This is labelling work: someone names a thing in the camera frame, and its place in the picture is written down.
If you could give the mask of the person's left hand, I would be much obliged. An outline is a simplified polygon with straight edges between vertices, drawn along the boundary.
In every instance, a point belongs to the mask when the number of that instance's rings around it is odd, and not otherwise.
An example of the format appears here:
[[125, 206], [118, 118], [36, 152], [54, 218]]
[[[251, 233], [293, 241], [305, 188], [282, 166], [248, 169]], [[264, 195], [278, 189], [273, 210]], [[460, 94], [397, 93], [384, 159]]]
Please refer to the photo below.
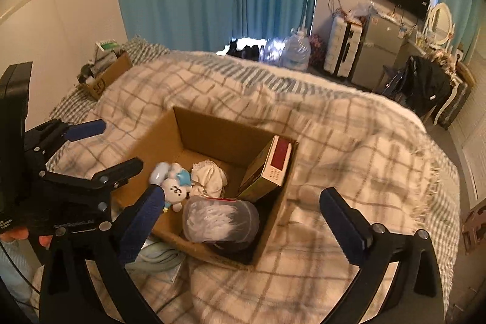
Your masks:
[[[27, 240], [28, 237], [29, 231], [25, 227], [16, 227], [0, 235], [1, 240], [8, 243], [14, 240]], [[48, 249], [50, 247], [52, 238], [52, 235], [39, 236], [39, 244]]]

